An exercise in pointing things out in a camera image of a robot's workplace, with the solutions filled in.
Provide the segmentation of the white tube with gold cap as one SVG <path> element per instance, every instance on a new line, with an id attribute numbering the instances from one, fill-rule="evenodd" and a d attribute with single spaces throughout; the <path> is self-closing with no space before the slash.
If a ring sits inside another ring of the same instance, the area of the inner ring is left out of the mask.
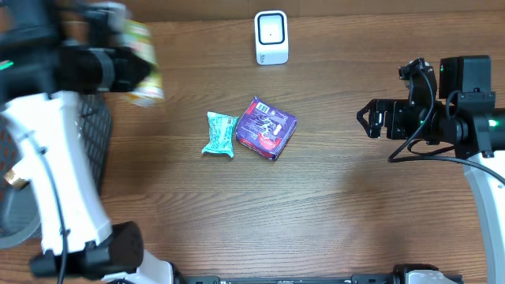
<path id="1" fill-rule="evenodd" d="M 29 183 L 28 180 L 22 178 L 14 169 L 8 170 L 4 174 L 4 179 L 14 189 L 23 189 Z"/>

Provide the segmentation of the purple pad package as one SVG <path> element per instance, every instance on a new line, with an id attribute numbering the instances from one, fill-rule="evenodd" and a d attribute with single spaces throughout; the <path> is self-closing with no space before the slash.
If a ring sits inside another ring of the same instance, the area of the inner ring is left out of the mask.
<path id="1" fill-rule="evenodd" d="M 276 160 L 296 127 L 296 116 L 255 96 L 238 121 L 235 137 L 239 144 L 266 159 Z"/>

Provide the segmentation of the teal snack packet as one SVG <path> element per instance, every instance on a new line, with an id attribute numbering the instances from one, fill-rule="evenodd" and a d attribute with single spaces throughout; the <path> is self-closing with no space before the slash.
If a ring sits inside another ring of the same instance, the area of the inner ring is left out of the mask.
<path id="1" fill-rule="evenodd" d="M 208 111 L 209 142 L 203 154 L 228 155 L 234 157 L 233 136 L 239 117 Z"/>

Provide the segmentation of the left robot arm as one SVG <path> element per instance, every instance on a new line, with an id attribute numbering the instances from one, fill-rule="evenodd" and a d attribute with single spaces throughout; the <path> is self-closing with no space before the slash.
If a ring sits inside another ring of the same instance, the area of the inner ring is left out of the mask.
<path id="1" fill-rule="evenodd" d="M 152 71 L 124 43 L 127 8 L 75 1 L 71 11 L 88 23 L 88 41 L 81 45 L 67 36 L 56 1 L 3 6 L 11 27 L 1 36 L 1 115 L 22 155 L 17 172 L 32 187 L 42 229 L 32 274 L 174 283 L 173 266 L 144 247 L 136 223 L 111 223 L 78 136 L 82 95 L 131 92 Z"/>

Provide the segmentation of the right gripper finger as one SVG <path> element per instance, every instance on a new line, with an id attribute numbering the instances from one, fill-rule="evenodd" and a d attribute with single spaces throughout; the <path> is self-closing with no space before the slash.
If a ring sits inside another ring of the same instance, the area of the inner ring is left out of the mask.
<path id="1" fill-rule="evenodd" d="M 364 118 L 367 114 L 369 118 L 378 118 L 381 115 L 379 110 L 379 99 L 372 99 L 365 107 L 357 112 L 357 118 Z"/>
<path id="2" fill-rule="evenodd" d="M 357 120 L 369 138 L 380 137 L 380 116 L 370 114 L 368 119 L 365 119 L 363 114 L 357 114 Z"/>

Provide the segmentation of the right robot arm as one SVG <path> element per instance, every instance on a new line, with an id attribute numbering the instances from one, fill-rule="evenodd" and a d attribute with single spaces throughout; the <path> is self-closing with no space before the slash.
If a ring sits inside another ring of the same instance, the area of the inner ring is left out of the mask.
<path id="1" fill-rule="evenodd" d="M 462 165 L 477 206 L 490 283 L 504 281 L 504 110 L 496 107 L 487 55 L 423 58 L 398 68 L 407 99 L 373 99 L 357 112 L 367 136 L 403 143 L 389 163 Z"/>

